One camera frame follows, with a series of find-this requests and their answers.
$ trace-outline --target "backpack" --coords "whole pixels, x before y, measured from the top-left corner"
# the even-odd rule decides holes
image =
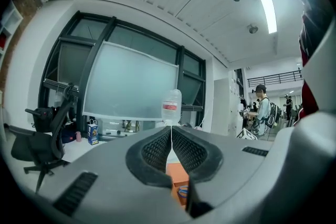
[[[272,128],[274,123],[275,123],[275,119],[277,117],[278,114],[278,107],[276,104],[271,103],[270,100],[268,99],[270,105],[271,105],[271,112],[269,113],[268,118],[265,119],[265,124],[266,126]]]
[[[50,124],[54,118],[55,108],[37,108],[35,110],[25,109],[26,112],[33,115],[36,132],[51,132]]]
[[[76,130],[77,125],[75,122],[69,125],[65,125],[61,131],[62,143],[66,144],[76,140]]]

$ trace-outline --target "railing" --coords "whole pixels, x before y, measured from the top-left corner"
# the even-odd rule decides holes
[[[278,83],[285,83],[291,81],[302,80],[303,76],[301,74],[301,70],[287,72],[287,73],[280,73],[270,76],[264,76],[259,78],[252,78],[248,79],[248,86],[255,87],[259,84],[263,85],[270,85],[270,84],[278,84]]]

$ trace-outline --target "office chair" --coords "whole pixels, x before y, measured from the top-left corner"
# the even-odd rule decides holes
[[[61,140],[61,130],[72,101],[72,97],[64,99],[58,113],[50,124],[52,135],[15,126],[9,127],[9,130],[16,135],[11,151],[12,157],[20,161],[34,162],[35,166],[24,167],[26,174],[29,171],[40,171],[36,193],[41,187],[44,176],[53,174],[51,169],[67,164],[62,161],[64,149]]]

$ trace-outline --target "ceiling light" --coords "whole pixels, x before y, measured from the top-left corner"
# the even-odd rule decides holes
[[[268,33],[272,34],[277,31],[277,20],[275,17],[275,10],[272,0],[261,0],[264,7],[266,21],[268,26]]]

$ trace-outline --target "brick wall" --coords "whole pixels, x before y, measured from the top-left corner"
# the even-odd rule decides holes
[[[15,51],[15,47],[20,40],[20,37],[29,24],[30,20],[35,16],[38,9],[42,6],[40,0],[13,0],[13,3],[19,13],[22,15],[23,20],[19,27],[16,29],[4,56],[4,61],[0,70],[0,90],[3,92],[3,100],[2,104],[4,105],[4,95],[5,86],[6,86],[6,78],[8,73],[9,65],[11,64],[12,55]]]

